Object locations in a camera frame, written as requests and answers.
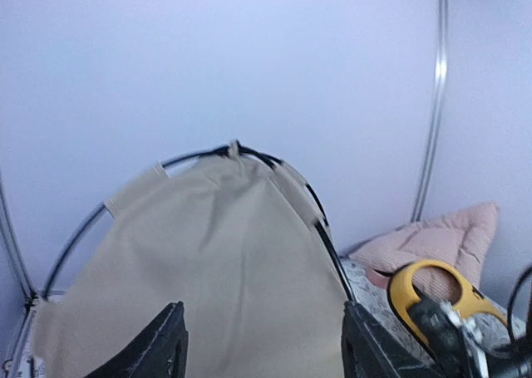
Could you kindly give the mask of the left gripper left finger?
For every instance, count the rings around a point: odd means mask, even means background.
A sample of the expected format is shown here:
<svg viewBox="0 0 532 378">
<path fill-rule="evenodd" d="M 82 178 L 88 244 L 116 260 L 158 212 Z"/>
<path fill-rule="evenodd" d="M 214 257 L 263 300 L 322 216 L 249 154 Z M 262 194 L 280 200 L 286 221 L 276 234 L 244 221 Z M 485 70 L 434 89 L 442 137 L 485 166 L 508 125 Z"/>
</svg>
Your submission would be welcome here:
<svg viewBox="0 0 532 378">
<path fill-rule="evenodd" d="M 183 378 L 189 333 L 183 302 L 172 302 L 116 356 L 93 371 L 95 377 Z"/>
</svg>

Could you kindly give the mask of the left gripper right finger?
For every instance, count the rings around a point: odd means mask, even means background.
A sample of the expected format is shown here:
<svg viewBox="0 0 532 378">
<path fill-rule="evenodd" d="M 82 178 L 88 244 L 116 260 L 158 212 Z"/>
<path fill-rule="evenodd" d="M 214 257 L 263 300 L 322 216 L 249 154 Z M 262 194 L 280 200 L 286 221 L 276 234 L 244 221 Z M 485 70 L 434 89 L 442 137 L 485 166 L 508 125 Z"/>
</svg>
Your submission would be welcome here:
<svg viewBox="0 0 532 378">
<path fill-rule="evenodd" d="M 430 378 L 441 375 L 413 357 L 356 302 L 344 304 L 341 348 L 346 377 Z"/>
</svg>

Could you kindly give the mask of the yellow double bowl holder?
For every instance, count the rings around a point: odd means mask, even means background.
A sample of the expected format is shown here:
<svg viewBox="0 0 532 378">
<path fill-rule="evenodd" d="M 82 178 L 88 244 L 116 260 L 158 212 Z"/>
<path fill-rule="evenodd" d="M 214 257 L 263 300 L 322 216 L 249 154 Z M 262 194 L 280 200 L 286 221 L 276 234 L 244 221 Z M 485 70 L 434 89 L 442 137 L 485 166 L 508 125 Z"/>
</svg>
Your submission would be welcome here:
<svg viewBox="0 0 532 378">
<path fill-rule="evenodd" d="M 452 309 L 463 318 L 487 314 L 502 323 L 503 327 L 508 326 L 507 318 L 494 303 L 449 263 L 435 259 L 408 263 L 391 275 L 387 284 L 387 300 L 397 319 L 429 354 L 432 353 L 429 341 L 408 314 L 410 307 L 424 297 L 436 302 L 450 302 Z"/>
</svg>

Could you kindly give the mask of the beige pet tent fabric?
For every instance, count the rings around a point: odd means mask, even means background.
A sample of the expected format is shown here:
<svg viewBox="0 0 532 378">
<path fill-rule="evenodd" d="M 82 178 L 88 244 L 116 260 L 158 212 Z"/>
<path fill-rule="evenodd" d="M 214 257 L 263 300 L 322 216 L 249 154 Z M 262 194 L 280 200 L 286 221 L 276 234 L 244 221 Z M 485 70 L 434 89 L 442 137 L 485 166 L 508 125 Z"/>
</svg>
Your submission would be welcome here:
<svg viewBox="0 0 532 378">
<path fill-rule="evenodd" d="M 183 302 L 189 377 L 341 377 L 342 284 L 319 236 L 249 156 L 160 164 L 106 202 L 111 229 L 32 349 L 49 377 L 83 377 Z"/>
</svg>

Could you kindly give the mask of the pink checkered cushion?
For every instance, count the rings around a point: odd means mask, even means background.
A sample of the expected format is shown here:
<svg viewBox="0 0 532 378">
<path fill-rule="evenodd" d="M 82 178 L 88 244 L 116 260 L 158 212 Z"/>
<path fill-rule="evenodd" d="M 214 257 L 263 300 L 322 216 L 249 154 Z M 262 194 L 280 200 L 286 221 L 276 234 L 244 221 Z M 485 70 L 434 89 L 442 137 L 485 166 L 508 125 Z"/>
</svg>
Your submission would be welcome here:
<svg viewBox="0 0 532 378">
<path fill-rule="evenodd" d="M 424 259 L 450 264 L 475 287 L 498 224 L 495 203 L 483 203 L 411 223 L 362 245 L 349 258 L 380 274 Z"/>
</svg>

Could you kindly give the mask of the black tent pole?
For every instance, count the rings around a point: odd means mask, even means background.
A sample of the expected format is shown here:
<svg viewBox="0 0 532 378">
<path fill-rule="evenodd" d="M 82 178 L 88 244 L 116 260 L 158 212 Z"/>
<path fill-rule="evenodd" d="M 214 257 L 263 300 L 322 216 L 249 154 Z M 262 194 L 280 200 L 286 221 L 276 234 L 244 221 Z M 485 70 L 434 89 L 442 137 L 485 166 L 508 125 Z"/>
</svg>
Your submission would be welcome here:
<svg viewBox="0 0 532 378">
<path fill-rule="evenodd" d="M 348 281 L 340 257 L 333 246 L 327 215 L 310 183 L 285 160 L 252 150 L 241 145 L 237 140 L 230 144 L 228 155 L 253 156 L 273 171 L 273 183 L 291 204 L 298 216 L 319 236 L 328 252 L 347 300 L 355 303 L 357 299 Z"/>
<path fill-rule="evenodd" d="M 192 154 L 187 154 L 179 157 L 174 157 L 173 159 L 168 159 L 162 162 L 162 168 L 170 168 L 172 166 L 184 163 L 192 159 L 198 159 L 208 156 L 226 156 L 228 153 L 229 147 L 227 145 L 215 148 L 212 150 L 204 150 Z M 58 275 L 63 269 L 64 264 L 66 263 L 70 253 L 74 250 L 76 244 L 81 240 L 85 231 L 90 229 L 91 226 L 107 211 L 107 207 L 104 203 L 99 203 L 77 226 L 72 235 L 66 241 L 66 244 L 63 246 L 61 252 L 58 255 L 57 260 L 54 262 L 50 272 L 47 275 L 47 280 L 45 281 L 44 288 L 42 289 L 41 295 L 44 300 L 48 300 L 53 286 L 57 280 Z"/>
</svg>

